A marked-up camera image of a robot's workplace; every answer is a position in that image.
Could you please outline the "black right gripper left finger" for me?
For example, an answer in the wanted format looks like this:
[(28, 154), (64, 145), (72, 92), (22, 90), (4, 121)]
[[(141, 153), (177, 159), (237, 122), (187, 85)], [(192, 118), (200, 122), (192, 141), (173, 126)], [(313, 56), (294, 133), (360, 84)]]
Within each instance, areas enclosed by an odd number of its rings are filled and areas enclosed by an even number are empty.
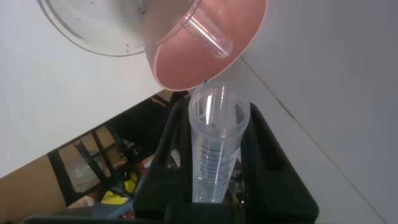
[(154, 158), (133, 203), (138, 219), (161, 220), (168, 207), (192, 201), (192, 140), (188, 120), (190, 97), (171, 110)]

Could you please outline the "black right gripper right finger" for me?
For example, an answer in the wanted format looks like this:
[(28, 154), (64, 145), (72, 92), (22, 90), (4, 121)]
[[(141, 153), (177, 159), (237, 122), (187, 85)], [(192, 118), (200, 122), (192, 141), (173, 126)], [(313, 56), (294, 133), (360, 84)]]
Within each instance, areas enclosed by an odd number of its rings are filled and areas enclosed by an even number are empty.
[(319, 207), (253, 103), (241, 142), (248, 223), (314, 223)]

